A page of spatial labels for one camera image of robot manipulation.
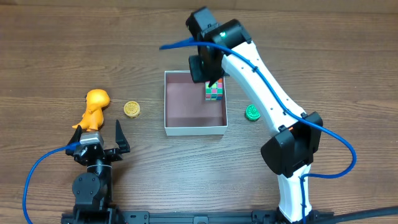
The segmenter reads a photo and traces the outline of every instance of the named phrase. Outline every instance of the orange toy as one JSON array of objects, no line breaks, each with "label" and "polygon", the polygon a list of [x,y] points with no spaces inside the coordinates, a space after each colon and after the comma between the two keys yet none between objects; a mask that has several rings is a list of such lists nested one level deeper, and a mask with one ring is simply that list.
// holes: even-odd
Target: orange toy
[{"label": "orange toy", "polygon": [[86,96],[86,112],[83,113],[80,123],[72,126],[77,128],[78,125],[87,131],[98,131],[98,128],[104,123],[104,114],[102,108],[107,106],[111,99],[104,90],[91,90]]}]

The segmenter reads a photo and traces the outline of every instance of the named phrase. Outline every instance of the yellow cookie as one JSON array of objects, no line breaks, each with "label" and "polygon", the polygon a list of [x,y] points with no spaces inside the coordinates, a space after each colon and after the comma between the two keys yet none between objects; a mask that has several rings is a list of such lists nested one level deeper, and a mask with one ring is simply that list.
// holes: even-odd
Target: yellow cookie
[{"label": "yellow cookie", "polygon": [[139,104],[135,101],[129,101],[124,105],[124,113],[130,118],[136,118],[140,114]]}]

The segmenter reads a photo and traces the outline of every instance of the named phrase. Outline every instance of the multicolored puzzle cube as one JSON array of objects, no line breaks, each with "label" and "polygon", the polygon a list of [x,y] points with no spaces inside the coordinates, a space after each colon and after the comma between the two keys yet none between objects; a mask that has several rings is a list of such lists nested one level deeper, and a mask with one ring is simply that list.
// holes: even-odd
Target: multicolored puzzle cube
[{"label": "multicolored puzzle cube", "polygon": [[220,78],[211,87],[209,84],[210,82],[205,83],[205,100],[221,100],[223,98],[223,79]]}]

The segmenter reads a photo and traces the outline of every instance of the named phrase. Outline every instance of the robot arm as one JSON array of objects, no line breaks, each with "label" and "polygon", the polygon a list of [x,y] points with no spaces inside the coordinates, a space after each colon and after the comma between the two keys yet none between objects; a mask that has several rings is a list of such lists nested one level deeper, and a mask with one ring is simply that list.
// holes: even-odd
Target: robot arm
[{"label": "robot arm", "polygon": [[[186,25],[196,41],[222,45],[248,59],[265,76],[286,108],[297,116],[322,125],[322,119],[317,113],[307,115],[280,87],[262,62],[249,34],[237,20],[220,25],[204,7],[193,12]],[[199,46],[198,55],[190,56],[189,63],[194,82],[210,81],[212,85],[223,75],[233,77],[260,111],[272,136],[261,148],[261,154],[269,168],[278,175],[279,211],[290,223],[300,221],[300,176],[310,170],[313,153],[318,149],[320,131],[300,124],[287,115],[261,77],[235,55],[213,47]],[[312,210],[308,201],[308,181],[304,183],[304,189],[307,216]]]}]

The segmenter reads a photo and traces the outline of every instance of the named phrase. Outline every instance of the green disc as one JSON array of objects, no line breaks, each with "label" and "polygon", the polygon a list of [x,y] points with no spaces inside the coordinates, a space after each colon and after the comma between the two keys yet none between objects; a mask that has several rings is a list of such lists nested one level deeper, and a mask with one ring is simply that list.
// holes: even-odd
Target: green disc
[{"label": "green disc", "polygon": [[249,105],[246,108],[246,118],[249,121],[257,121],[260,118],[260,113],[254,105]]}]

